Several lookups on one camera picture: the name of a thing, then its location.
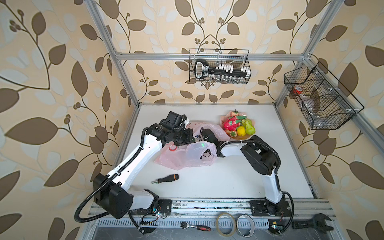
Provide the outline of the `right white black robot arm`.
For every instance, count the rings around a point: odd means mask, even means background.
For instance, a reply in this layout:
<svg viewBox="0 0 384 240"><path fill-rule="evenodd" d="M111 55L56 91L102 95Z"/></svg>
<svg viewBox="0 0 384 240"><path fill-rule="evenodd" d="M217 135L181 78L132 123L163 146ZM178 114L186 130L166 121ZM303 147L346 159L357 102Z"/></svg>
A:
<svg viewBox="0 0 384 240"><path fill-rule="evenodd" d="M201 131L201 139L213 143L219 158L244 157L251 167L262 176L265 189L263 200L250 201L252 215L288 217L294 215L294 202L289 193L280 187L278 170L281 159L278 153L260 137L253 135L248 140L219 141L210 129Z"/></svg>

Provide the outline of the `green pear toy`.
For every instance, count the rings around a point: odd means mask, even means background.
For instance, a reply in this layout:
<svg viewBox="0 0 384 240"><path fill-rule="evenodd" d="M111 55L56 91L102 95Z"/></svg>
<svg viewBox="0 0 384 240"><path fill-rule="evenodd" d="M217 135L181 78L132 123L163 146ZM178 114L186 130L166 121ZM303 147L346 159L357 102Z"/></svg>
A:
<svg viewBox="0 0 384 240"><path fill-rule="evenodd" d="M251 120L244 119L244 120L242 120L242 124L245 127L245 132L247 135L252 136L255 134L256 130L255 130L255 128L253 126L253 122Z"/></svg>

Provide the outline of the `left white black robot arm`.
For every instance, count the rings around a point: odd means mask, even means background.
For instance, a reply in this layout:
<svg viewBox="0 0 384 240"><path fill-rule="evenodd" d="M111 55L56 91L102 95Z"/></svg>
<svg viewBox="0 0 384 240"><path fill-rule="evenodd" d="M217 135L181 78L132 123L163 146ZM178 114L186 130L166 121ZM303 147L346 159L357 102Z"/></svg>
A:
<svg viewBox="0 0 384 240"><path fill-rule="evenodd" d="M149 190L129 189L142 168L166 144L172 142L176 146L183 146L195 141L193 131L187 128L188 124L189 119L186 115L169 112L166 119L144 128L140 144L107 175L98 174L95 177L94 190L76 209L75 221L86 223L107 215L120 219L131 210L149 209L155 202L156 195ZM82 218L80 213L91 200L102 207L104 213Z"/></svg>

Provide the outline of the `pink plastic fruit-print bag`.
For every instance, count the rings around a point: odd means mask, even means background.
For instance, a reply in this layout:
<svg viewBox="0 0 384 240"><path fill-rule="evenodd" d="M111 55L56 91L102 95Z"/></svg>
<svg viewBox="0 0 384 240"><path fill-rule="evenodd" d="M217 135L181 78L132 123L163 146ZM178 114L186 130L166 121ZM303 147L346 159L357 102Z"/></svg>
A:
<svg viewBox="0 0 384 240"><path fill-rule="evenodd" d="M196 142L179 147L173 143L166 144L154 163L172 170L211 166L218 158L217 147L215 144L204 140L202 132L211 130L218 141L226 142L230 140L227 133L216 124L192 122L188 124L187 128L193 130Z"/></svg>

